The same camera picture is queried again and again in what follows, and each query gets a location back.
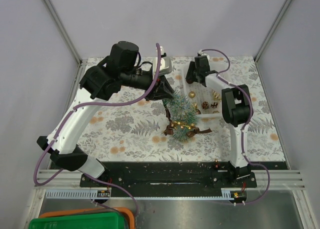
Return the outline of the white plastic basket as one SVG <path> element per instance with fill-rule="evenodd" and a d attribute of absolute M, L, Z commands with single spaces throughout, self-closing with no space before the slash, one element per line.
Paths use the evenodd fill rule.
<path fill-rule="evenodd" d="M 182 77 L 183 77 L 183 92 L 187 99 L 191 103 L 197 104 L 197 109 L 200 110 L 201 114 L 198 115 L 201 119 L 209 119 L 209 118 L 221 118 L 223 116 L 222 111 L 222 99 L 219 101 L 213 100 L 213 91 L 220 94 L 222 98 L 222 90 L 224 89 L 231 89 L 232 86 L 228 82 L 227 79 L 221 77 L 217 77 L 217 74 L 210 74 L 206 77 L 206 87 L 198 82 L 193 82 L 192 84 L 188 84 L 186 82 L 186 75 L 188 71 L 188 66 L 185 66 L 182 70 Z M 195 92 L 195 98 L 190 98 L 188 96 L 189 92 Z M 208 109 L 202 108 L 202 103 L 208 102 L 210 105 L 214 102 L 218 102 L 217 108 L 209 107 Z"/>

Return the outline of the small pine cone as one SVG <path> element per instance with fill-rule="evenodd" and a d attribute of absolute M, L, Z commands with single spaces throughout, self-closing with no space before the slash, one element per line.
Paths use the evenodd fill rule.
<path fill-rule="evenodd" d="M 207 101 L 204 101 L 202 104 L 201 104 L 201 107 L 206 110 L 210 107 L 209 103 Z"/>

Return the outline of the small green christmas tree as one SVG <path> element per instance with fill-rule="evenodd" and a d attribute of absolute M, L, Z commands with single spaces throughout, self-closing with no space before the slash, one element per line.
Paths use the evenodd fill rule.
<path fill-rule="evenodd" d="M 180 92 L 175 91 L 172 99 L 163 99 L 162 103 L 164 109 L 165 107 L 169 109 L 172 120 L 185 122 L 188 125 L 193 123 L 197 126 L 199 120 L 196 114 L 196 107 Z"/>

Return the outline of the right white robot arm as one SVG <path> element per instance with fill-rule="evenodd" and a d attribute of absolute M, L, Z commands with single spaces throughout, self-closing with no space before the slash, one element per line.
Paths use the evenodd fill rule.
<path fill-rule="evenodd" d="M 208 56 L 198 55 L 190 62 L 185 81 L 199 83 L 220 94 L 222 117 L 229 126 L 231 154 L 228 183 L 233 187 L 243 184 L 251 173 L 246 156 L 248 123 L 253 106 L 247 85 L 235 85 L 211 70 Z"/>

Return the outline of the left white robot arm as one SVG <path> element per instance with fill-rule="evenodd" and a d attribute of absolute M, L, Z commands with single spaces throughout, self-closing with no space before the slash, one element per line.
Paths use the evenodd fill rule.
<path fill-rule="evenodd" d="M 159 44 L 156 53 L 155 62 L 145 71 L 141 69 L 141 55 L 136 44 L 128 41 L 114 44 L 108 56 L 85 71 L 74 100 L 57 127 L 49 135 L 37 139 L 43 154 L 49 154 L 50 160 L 61 170 L 79 171 L 90 177 L 96 186 L 106 185 L 109 170 L 80 149 L 78 140 L 101 107 L 124 107 L 141 100 L 173 98 L 174 90 L 165 77 L 172 71 L 171 60 Z M 110 103 L 109 99 L 122 87 L 143 90 L 144 94 L 132 101 Z"/>

